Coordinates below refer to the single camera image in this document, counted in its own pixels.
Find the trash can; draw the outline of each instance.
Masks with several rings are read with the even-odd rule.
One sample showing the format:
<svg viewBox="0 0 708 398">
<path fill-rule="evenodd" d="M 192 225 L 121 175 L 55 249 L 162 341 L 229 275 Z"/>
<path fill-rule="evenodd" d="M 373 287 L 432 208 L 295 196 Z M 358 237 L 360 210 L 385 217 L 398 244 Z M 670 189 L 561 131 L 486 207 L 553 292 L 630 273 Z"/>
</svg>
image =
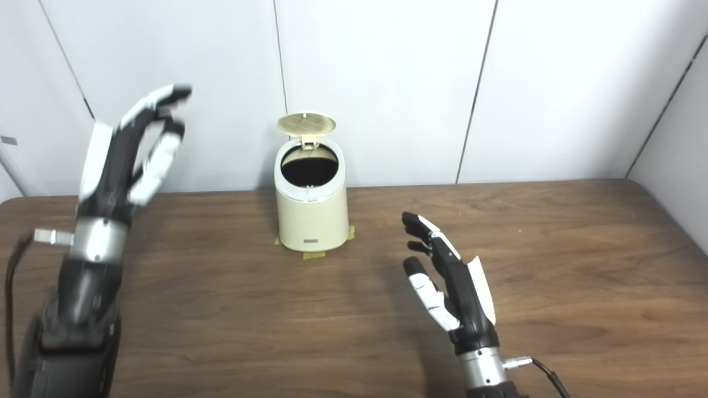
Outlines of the trash can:
<svg viewBox="0 0 708 398">
<path fill-rule="evenodd" d="M 296 251 L 335 249 L 349 235 L 347 188 L 341 149 L 324 137 L 334 130 L 331 118 L 295 113 L 278 121 L 293 137 L 275 158 L 280 242 Z"/>
</svg>

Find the yellow tape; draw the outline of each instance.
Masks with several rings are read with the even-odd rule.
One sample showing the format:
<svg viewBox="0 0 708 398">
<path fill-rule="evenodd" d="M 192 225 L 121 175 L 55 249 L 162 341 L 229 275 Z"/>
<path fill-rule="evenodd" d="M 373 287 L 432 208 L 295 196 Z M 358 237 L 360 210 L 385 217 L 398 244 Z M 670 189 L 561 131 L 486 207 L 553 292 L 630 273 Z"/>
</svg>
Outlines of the yellow tape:
<svg viewBox="0 0 708 398">
<path fill-rule="evenodd" d="M 325 254 L 326 254 L 326 251 L 305 251 L 302 254 L 302 259 L 309 260 L 311 258 L 324 257 Z"/>
</svg>

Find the robotic fingertip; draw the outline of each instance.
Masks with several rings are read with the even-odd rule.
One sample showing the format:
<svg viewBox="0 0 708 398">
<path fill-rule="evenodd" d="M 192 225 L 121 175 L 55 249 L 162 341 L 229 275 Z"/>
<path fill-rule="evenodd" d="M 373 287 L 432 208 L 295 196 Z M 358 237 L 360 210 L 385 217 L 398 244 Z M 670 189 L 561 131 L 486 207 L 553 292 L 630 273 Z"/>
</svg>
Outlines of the robotic fingertip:
<svg viewBox="0 0 708 398">
<path fill-rule="evenodd" d="M 416 225 L 421 222 L 420 218 L 418 218 L 417 214 L 413 214 L 412 212 L 403 212 L 401 215 L 401 221 L 405 225 Z"/>
<path fill-rule="evenodd" d="M 176 99 L 187 98 L 192 95 L 191 84 L 175 84 L 173 95 Z"/>
<path fill-rule="evenodd" d="M 427 275 L 425 267 L 417 257 L 408 257 L 403 262 L 403 269 L 409 278 L 417 273 Z"/>
</svg>

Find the trash can lid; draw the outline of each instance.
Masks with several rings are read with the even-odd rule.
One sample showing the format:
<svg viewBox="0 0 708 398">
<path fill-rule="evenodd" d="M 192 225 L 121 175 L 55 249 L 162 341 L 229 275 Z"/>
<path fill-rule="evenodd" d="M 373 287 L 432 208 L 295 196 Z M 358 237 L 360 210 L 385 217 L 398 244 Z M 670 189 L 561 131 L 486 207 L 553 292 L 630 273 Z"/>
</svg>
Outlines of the trash can lid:
<svg viewBox="0 0 708 398">
<path fill-rule="evenodd" d="M 319 113 L 293 113 L 278 121 L 278 129 L 292 137 L 319 137 L 327 135 L 337 124 L 329 116 Z"/>
</svg>

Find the prosthetic hand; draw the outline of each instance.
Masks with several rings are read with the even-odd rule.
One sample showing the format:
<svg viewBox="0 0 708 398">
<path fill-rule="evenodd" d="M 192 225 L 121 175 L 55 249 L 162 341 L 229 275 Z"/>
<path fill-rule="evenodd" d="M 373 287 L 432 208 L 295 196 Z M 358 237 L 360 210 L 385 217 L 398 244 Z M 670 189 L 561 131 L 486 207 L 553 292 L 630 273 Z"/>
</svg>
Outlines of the prosthetic hand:
<svg viewBox="0 0 708 398">
<path fill-rule="evenodd" d="M 438 291 L 416 257 L 404 261 L 411 285 L 455 346 L 467 384 L 467 398 L 520 398 L 506 370 L 530 363 L 543 369 L 561 396 L 568 397 L 556 374 L 540 362 L 530 357 L 502 360 L 499 356 L 494 303 L 479 257 L 463 263 L 445 234 L 420 215 L 404 212 L 403 223 L 408 234 L 420 239 L 410 241 L 408 248 L 431 257 L 435 270 L 445 280 L 449 297 Z"/>
<path fill-rule="evenodd" d="M 32 321 L 23 344 L 13 398 L 107 397 L 120 340 L 121 258 L 136 210 L 162 184 L 184 135 L 169 106 L 191 94 L 166 86 L 142 98 L 115 128 L 96 123 L 79 190 L 74 233 L 35 230 L 34 240 L 69 246 L 56 291 Z M 135 167 L 145 129 L 163 131 Z"/>
</svg>

